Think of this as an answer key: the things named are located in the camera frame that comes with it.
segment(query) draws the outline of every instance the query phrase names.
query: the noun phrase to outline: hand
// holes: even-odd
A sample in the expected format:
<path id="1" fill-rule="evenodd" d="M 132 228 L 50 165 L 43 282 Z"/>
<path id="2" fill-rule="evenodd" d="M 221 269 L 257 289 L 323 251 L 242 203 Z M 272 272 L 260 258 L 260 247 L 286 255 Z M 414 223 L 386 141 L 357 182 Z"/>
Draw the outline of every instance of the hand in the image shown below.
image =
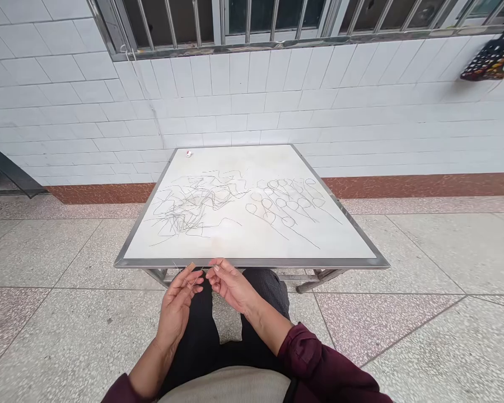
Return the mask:
<path id="1" fill-rule="evenodd" d="M 177 348 L 189 321 L 189 307 L 195 294 L 201 292 L 203 271 L 192 271 L 196 266 L 189 264 L 168 287 L 162 298 L 161 316 L 155 343 L 160 349 Z"/>
<path id="2" fill-rule="evenodd" d="M 260 295 L 243 274 L 226 259 L 213 259 L 209 265 L 213 265 L 213 267 L 207 272 L 206 278 L 213 290 L 220 294 L 237 312 L 245 316 L 248 315 L 250 310 L 261 300 Z"/>

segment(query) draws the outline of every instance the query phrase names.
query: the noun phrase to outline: maroon sleeve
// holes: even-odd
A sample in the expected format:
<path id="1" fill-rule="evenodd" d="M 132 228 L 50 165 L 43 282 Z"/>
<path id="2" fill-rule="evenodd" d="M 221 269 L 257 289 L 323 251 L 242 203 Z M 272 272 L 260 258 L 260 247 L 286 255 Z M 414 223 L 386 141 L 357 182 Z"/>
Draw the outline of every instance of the maroon sleeve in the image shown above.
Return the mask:
<path id="1" fill-rule="evenodd" d="M 116 379 L 102 398 L 102 403 L 143 403 L 145 401 L 134 391 L 127 374 L 122 374 Z"/>
<path id="2" fill-rule="evenodd" d="M 392 402 L 370 374 L 323 345 L 301 323 L 289 331 L 278 357 L 321 401 Z"/>

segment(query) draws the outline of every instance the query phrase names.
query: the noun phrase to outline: black bag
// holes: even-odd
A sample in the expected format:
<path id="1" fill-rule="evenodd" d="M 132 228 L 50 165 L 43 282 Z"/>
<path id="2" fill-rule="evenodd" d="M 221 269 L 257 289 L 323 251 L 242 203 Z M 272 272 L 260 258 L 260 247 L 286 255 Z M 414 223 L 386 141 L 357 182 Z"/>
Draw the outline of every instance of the black bag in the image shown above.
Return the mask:
<path id="1" fill-rule="evenodd" d="M 504 79 L 504 32 L 500 38 L 486 43 L 461 73 L 461 79 L 467 81 Z"/>

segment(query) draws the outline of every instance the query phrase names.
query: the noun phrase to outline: metal window bars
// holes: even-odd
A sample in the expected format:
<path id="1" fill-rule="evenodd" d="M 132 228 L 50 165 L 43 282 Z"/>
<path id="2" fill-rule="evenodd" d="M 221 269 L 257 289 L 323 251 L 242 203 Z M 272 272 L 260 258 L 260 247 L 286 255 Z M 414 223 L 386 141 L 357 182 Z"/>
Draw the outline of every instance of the metal window bars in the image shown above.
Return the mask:
<path id="1" fill-rule="evenodd" d="M 479 3 L 479 0 L 444 0 L 438 11 L 433 16 L 431 22 L 426 27 L 413 27 L 410 28 L 409 25 L 413 21 L 415 15 L 417 14 L 422 0 L 415 0 L 407 17 L 405 18 L 403 24 L 399 29 L 385 29 L 383 27 L 385 19 L 393 5 L 393 0 L 386 0 L 385 5 L 380 13 L 380 16 L 372 30 L 358 30 L 355 31 L 358 19 L 362 13 L 362 9 L 365 3 L 370 0 L 357 0 L 356 6 L 354 8 L 353 15 L 349 22 L 346 32 L 338 32 L 342 24 L 342 19 L 344 13 L 347 10 L 347 0 L 325 0 L 325 13 L 324 24 L 320 27 L 318 31 L 318 38 L 313 39 L 301 39 L 302 29 L 304 25 L 304 19 L 306 14 L 306 7 L 308 5 L 308 0 L 302 0 L 298 25 L 295 30 L 295 39 L 289 41 L 275 41 L 276 23 L 279 12 L 279 0 L 274 0 L 273 5 L 273 15 L 270 25 L 269 32 L 269 42 L 261 43 L 251 43 L 251 13 L 252 13 L 252 0 L 246 0 L 246 10 L 245 10 L 245 35 L 244 43 L 236 45 L 226 45 L 226 6 L 227 0 L 212 0 L 213 2 L 218 2 L 217 9 L 220 12 L 219 16 L 213 16 L 213 21 L 220 21 L 220 44 L 213 45 L 212 43 L 204 44 L 202 42 L 202 35 L 200 31 L 200 18 L 198 12 L 198 0 L 191 0 L 193 6 L 193 17 L 194 26 L 196 33 L 196 44 L 195 46 L 190 44 L 178 45 L 174 21 L 172 19 L 172 12 L 170 8 L 170 0 L 164 0 L 164 5 L 166 8 L 166 15 L 168 18 L 168 26 L 170 29 L 170 36 L 172 41 L 173 49 L 169 49 L 168 46 L 156 46 L 153 43 L 153 38 L 150 33 L 150 26 L 148 24 L 146 13 L 144 11 L 142 0 L 137 0 L 138 8 L 140 11 L 140 16 L 142 19 L 143 28 L 147 37 L 149 44 L 149 49 L 137 49 L 136 42 L 133 38 L 130 38 L 125 29 L 125 24 L 123 21 L 123 16 L 119 12 L 117 1 L 121 0 L 88 0 L 92 9 L 94 10 L 96 6 L 94 3 L 96 1 L 109 2 L 111 8 L 114 11 L 120 35 L 123 39 L 124 45 L 122 48 L 110 49 L 110 41 L 106 40 L 107 46 L 112 54 L 115 61 L 124 60 L 125 56 L 134 54 L 135 57 L 139 59 L 149 59 L 149 58 L 161 58 L 161 57 L 175 57 L 179 55 L 194 55 L 194 54 L 210 54 L 214 52 L 234 52 L 243 50 L 260 50 L 260 49 L 285 49 L 285 48 L 299 48 L 299 47 L 311 47 L 311 46 L 329 46 L 335 44 L 343 43 L 364 43 L 369 41 L 381 41 L 381 40 L 403 40 L 403 39 L 422 39 L 432 36 L 433 38 L 445 37 L 445 36 L 460 36 L 460 35 L 474 35 L 474 34 L 497 34 L 502 32 L 504 25 L 494 24 L 499 13 L 504 8 L 504 0 L 500 0 L 496 7 L 489 13 L 485 21 L 483 21 L 480 26 L 464 26 L 467 18 L 470 18 L 470 14 L 474 10 L 474 7 Z M 455 11 L 462 9 L 461 15 L 453 15 Z M 94 16 L 99 27 L 104 25 L 100 13 L 94 12 Z M 453 25 L 446 26 L 445 21 L 450 19 L 450 21 L 455 21 Z"/>

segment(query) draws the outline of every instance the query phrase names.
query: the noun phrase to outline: black pants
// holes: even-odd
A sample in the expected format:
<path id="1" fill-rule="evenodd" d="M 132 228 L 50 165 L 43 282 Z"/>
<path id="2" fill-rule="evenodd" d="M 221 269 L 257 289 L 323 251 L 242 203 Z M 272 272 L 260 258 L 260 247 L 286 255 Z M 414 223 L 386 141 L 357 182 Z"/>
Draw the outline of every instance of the black pants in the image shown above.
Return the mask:
<path id="1" fill-rule="evenodd" d="M 243 275 L 263 299 L 283 316 L 290 318 L 286 284 L 278 279 L 276 273 L 258 268 L 245 270 Z M 158 396 L 163 396 L 185 382 L 232 365 L 247 365 L 284 373 L 282 363 L 260 339 L 244 315 L 241 315 L 242 341 L 220 344 L 212 315 L 211 285 L 205 280 L 202 286 L 203 291 L 192 299 L 189 322 Z"/>

